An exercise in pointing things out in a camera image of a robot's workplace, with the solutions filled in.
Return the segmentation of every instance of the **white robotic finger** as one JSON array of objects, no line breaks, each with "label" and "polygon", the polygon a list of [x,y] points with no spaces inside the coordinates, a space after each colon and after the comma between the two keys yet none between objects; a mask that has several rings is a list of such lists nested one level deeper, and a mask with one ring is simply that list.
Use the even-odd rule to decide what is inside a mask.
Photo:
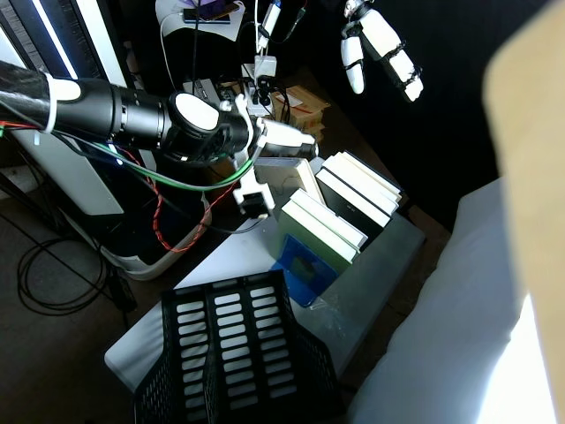
[{"label": "white robotic finger", "polygon": [[365,90],[363,75],[363,50],[361,40],[357,36],[342,40],[342,61],[353,93],[360,95]]}]

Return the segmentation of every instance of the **cardboard box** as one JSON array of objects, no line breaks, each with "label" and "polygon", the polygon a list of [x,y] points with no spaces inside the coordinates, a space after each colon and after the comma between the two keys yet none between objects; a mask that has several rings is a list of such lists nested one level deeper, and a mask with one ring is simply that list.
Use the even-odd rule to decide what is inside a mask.
[{"label": "cardboard box", "polygon": [[[290,101],[290,124],[292,126],[309,133],[309,129],[321,125],[324,109],[329,107],[328,102],[324,102],[301,86],[287,88],[286,93]],[[281,120],[284,97],[280,93],[274,93],[272,98],[275,116],[277,120]]]}]

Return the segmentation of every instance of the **book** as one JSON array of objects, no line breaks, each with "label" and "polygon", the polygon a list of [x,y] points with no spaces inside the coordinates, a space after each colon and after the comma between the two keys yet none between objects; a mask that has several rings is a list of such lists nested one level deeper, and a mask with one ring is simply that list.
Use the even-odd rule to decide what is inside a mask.
[{"label": "book", "polygon": [[328,170],[322,169],[316,174],[316,178],[328,207],[362,231],[368,237],[368,241],[375,239],[390,221],[390,216],[360,196]]},{"label": "book", "polygon": [[396,196],[397,196],[396,201],[399,201],[401,199],[400,188],[398,188],[396,185],[392,184],[390,181],[388,181],[386,178],[384,178],[381,174],[379,174],[379,173],[375,172],[374,170],[372,170],[371,168],[369,168],[362,161],[357,159],[357,157],[355,157],[354,155],[352,155],[349,152],[338,153],[338,155],[342,156],[344,159],[348,160],[350,163],[357,166],[365,174],[367,174],[369,177],[373,178],[379,184],[384,186],[391,193],[396,194]]},{"label": "book", "polygon": [[294,201],[282,207],[279,217],[279,244],[286,235],[306,245],[335,272],[341,274],[358,255],[358,250],[336,235]]},{"label": "book", "polygon": [[290,199],[356,249],[367,241],[368,237],[362,231],[337,216],[331,209],[318,203],[304,190],[298,189]]},{"label": "book", "polygon": [[329,157],[322,164],[322,167],[329,170],[345,184],[388,215],[392,215],[395,210],[398,209],[395,194],[391,193],[383,185],[379,184],[360,168],[340,155]]},{"label": "book", "polygon": [[301,188],[317,202],[326,204],[306,159],[260,157],[254,166],[258,181],[267,183],[277,200],[285,202],[298,188]]}]

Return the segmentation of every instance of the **beige object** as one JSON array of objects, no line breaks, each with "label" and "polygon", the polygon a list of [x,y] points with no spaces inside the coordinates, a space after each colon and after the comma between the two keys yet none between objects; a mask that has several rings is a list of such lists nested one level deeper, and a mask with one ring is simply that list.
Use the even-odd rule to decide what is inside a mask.
[{"label": "beige object", "polygon": [[510,242],[531,292],[555,413],[565,422],[565,2],[546,7],[486,74],[507,177]]}]

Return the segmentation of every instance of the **robotic hand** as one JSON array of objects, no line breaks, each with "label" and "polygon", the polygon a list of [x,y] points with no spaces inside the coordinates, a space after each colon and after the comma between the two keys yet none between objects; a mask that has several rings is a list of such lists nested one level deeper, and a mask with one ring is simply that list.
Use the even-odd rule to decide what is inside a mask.
[{"label": "robotic hand", "polygon": [[348,23],[342,30],[342,61],[353,92],[365,90],[363,47],[375,61],[381,61],[391,79],[403,90],[409,102],[419,98],[424,86],[420,70],[406,52],[398,34],[371,7],[373,0],[347,0],[344,16]]},{"label": "robotic hand", "polygon": [[[287,125],[252,122],[243,96],[220,108],[188,93],[169,99],[112,86],[100,79],[54,79],[0,62],[0,119],[124,148],[152,150],[169,159],[202,166],[231,157],[236,170],[260,151],[317,154],[314,138]],[[270,212],[273,197],[251,168],[234,196],[250,217]]]}]

